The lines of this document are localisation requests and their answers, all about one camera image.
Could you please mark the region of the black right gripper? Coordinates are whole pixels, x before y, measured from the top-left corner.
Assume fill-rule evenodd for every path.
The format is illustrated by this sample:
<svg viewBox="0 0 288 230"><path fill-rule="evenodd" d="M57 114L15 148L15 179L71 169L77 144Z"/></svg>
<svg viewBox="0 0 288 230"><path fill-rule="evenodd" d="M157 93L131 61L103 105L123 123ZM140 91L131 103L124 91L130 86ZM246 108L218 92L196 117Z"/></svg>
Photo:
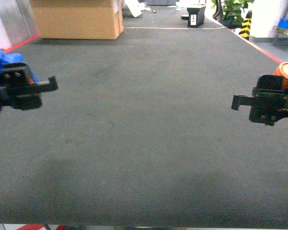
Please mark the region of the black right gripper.
<svg viewBox="0 0 288 230"><path fill-rule="evenodd" d="M251 106L251 122L273 126L275 122L288 117L288 86L283 85L285 80L285 77L278 75L260 76L253 88L253 97L234 95L231 109L238 111L240 106Z"/></svg>

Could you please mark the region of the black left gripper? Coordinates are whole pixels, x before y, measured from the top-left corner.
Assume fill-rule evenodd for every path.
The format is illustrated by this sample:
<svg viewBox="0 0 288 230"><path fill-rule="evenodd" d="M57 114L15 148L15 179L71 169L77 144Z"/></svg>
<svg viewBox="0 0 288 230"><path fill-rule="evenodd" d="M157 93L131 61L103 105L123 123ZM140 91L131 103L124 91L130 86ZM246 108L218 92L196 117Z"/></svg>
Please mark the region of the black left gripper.
<svg viewBox="0 0 288 230"><path fill-rule="evenodd" d="M23 111L38 109L42 106L41 92L58 88L55 76L47 81L34 80L33 72L23 62L3 64L0 66L0 112L5 106Z"/></svg>

